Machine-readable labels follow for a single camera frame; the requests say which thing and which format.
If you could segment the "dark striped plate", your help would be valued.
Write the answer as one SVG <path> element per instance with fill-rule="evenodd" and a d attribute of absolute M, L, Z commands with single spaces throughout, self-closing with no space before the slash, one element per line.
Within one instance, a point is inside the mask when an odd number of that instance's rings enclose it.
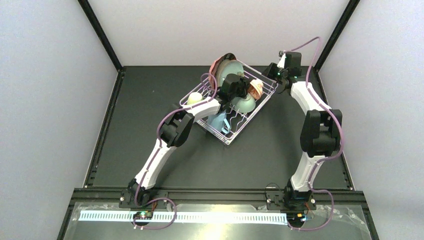
<path fill-rule="evenodd" d="M 218 73 L 220 76 L 220 86 L 222 85 L 222 72 L 224 71 L 224 68 L 230 63 L 230 61 L 236 60 L 236 56 L 233 53 L 226 53 L 223 55 L 224 56 L 224 60 L 222 61 L 222 63 L 220 64 L 219 68 L 218 68 Z"/>

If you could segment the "green flower plate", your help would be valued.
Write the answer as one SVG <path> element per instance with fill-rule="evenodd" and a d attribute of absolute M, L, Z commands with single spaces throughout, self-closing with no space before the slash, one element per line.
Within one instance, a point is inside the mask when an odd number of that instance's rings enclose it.
<path fill-rule="evenodd" d="M 218 66 L 216 71 L 216 81 L 218 84 L 218 87 L 221 87 L 225 78 L 228 74 L 236 74 L 240 77 L 244 77 L 244 67 L 243 65 L 237 61 L 237 60 L 229 60 L 225 59 L 221 62 L 221 64 Z"/>

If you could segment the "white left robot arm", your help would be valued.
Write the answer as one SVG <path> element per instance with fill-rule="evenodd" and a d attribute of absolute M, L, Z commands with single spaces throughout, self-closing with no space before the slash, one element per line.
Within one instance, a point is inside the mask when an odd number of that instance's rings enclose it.
<path fill-rule="evenodd" d="M 211 93 L 203 96 L 200 92 L 189 93 L 186 104 L 176 106 L 159 123 L 156 129 L 154 148 L 139 173 L 131 180 L 128 191 L 134 203 L 139 206 L 145 192 L 155 186 L 156 180 L 170 155 L 188 139 L 192 126 L 200 119 L 216 115 L 227 110 L 235 98 L 244 98 L 249 94 L 252 79 L 236 73 L 228 74 L 218 84 L 210 73 L 212 82 L 204 89 Z"/>

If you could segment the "green celadon bowl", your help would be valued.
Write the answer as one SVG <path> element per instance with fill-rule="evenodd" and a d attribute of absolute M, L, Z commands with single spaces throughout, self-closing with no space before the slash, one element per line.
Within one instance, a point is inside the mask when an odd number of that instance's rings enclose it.
<path fill-rule="evenodd" d="M 239 113 L 245 114 L 252 112 L 256 107 L 255 99 L 248 94 L 246 97 L 236 97 L 232 101 L 234 109 Z"/>

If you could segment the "cream mug green handle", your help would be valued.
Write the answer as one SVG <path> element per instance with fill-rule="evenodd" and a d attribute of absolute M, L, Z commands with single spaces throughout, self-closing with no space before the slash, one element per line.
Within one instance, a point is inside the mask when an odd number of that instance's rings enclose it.
<path fill-rule="evenodd" d="M 192 92 L 187 98 L 187 105 L 193 105 L 203 100 L 203 95 L 199 92 Z"/>

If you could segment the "white wire dish rack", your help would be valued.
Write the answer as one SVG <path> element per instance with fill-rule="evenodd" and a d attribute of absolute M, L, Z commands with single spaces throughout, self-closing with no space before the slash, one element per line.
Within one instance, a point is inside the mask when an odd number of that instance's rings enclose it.
<path fill-rule="evenodd" d="M 224 134 L 217 131 L 216 129 L 210 127 L 207 123 L 208 117 L 199 119 L 196 123 L 204 128 L 206 131 L 210 132 L 216 136 L 221 142 L 226 145 L 229 145 L 248 125 L 248 123 L 254 118 L 254 116 L 260 111 L 260 109 L 265 105 L 265 103 L 271 98 L 277 89 L 277 82 L 271 79 L 266 78 L 261 75 L 256 69 L 241 63 L 244 69 L 244 77 L 250 80 L 259 79 L 263 82 L 263 95 L 260 99 L 255 99 L 255 109 L 249 113 L 240 113 L 234 109 L 233 104 L 231 103 L 229 109 L 225 110 L 227 113 L 226 119 L 229 121 L 231 129 L 230 133 Z"/>

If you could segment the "orange floral bowl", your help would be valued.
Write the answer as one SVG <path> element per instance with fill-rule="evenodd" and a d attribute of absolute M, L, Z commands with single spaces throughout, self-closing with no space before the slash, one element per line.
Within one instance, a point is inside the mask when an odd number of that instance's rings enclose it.
<path fill-rule="evenodd" d="M 249 83 L 247 92 L 255 99 L 259 100 L 263 95 L 264 83 L 260 79 L 253 79 Z"/>

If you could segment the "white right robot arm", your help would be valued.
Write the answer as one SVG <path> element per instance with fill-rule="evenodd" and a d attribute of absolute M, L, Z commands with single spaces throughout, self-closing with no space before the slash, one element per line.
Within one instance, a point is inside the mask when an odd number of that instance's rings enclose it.
<path fill-rule="evenodd" d="M 309 75 L 302 75 L 302 55 L 294 51 L 280 51 L 280 60 L 272 62 L 262 73 L 278 82 L 298 103 L 305 118 L 300 133 L 302 156 L 298 167 L 284 188 L 286 203 L 307 201 L 313 182 L 325 159 L 341 148 L 342 112 L 332 109 L 316 93 Z"/>

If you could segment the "white mug blue handle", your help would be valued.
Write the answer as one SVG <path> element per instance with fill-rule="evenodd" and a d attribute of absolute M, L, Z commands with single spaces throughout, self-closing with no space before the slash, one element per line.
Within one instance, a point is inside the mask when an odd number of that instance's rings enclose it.
<path fill-rule="evenodd" d="M 227 113 L 225 111 L 209 116 L 207 124 L 224 134 L 229 134 L 231 131 L 231 124 L 227 120 Z"/>

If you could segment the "pink polka dot plate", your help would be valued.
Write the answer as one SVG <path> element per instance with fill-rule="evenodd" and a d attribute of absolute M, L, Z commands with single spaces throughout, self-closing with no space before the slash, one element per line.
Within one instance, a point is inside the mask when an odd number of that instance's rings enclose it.
<path fill-rule="evenodd" d="M 218 69 L 223 60 L 224 60 L 224 56 L 221 56 L 220 58 L 216 59 L 209 68 L 208 81 L 209 81 L 211 90 L 215 89 L 215 81 L 213 80 L 212 76 L 215 77 L 217 86 L 218 87 L 220 86 L 221 77 L 220 77 L 220 74 L 218 73 Z"/>

